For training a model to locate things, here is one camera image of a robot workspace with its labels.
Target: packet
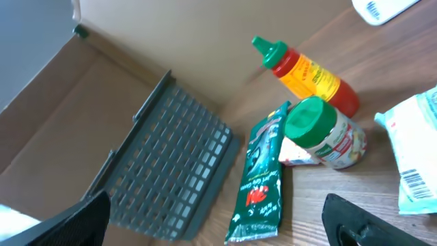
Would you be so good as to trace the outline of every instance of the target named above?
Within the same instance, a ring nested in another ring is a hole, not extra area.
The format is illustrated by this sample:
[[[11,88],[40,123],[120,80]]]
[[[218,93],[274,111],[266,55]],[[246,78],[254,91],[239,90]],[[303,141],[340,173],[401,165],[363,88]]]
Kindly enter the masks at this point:
[[[399,213],[437,213],[437,88],[377,113],[389,133],[401,181]]]
[[[252,128],[225,244],[278,235],[282,209],[282,173],[278,156],[290,105],[285,102]]]
[[[282,140],[281,151],[279,153],[279,162],[285,166],[292,167],[295,165],[319,165],[320,161],[312,157],[306,150],[297,146],[288,137]]]

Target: condiment bottle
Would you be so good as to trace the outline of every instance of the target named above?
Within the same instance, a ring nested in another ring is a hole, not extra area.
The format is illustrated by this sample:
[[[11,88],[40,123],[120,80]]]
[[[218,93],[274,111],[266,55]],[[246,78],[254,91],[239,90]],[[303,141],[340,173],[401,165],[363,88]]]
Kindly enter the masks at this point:
[[[364,131],[317,96],[304,99],[290,111],[284,131],[296,145],[333,169],[355,164],[367,147]]]
[[[264,56],[263,65],[299,99],[319,96],[349,118],[360,107],[358,96],[345,81],[284,42],[272,44],[255,36],[252,44]]]

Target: wooden table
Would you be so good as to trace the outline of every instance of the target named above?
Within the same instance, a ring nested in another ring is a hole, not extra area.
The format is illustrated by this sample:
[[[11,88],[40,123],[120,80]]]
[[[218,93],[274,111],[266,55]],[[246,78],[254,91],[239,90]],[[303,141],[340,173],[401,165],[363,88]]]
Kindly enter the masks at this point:
[[[298,47],[299,51],[347,81],[361,108],[353,120],[368,136],[359,164],[335,171],[324,166],[295,167],[283,174],[280,235],[254,245],[328,245],[321,215],[328,193],[364,208],[407,233],[437,245],[437,216],[398,214],[399,174],[386,132],[373,122],[385,112],[437,82],[437,1],[416,4],[391,22],[372,27],[350,8]],[[246,84],[221,111],[235,131],[250,129],[286,100],[296,102],[270,73]],[[240,185],[243,147],[223,189],[192,245],[222,245]]]

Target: white bottle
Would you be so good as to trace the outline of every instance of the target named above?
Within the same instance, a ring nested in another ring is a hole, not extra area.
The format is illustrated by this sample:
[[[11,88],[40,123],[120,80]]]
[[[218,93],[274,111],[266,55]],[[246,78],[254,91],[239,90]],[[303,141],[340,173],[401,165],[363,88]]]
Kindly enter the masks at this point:
[[[419,0],[352,0],[355,10],[370,25],[382,25]]]

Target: gray plastic basket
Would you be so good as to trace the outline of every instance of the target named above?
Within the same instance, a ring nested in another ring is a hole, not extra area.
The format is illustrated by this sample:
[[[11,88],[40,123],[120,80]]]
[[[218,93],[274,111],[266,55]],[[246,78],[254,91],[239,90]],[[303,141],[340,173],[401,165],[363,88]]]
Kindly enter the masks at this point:
[[[110,223],[156,238],[191,240],[238,153],[231,129],[176,85],[169,71],[85,197],[111,196]]]

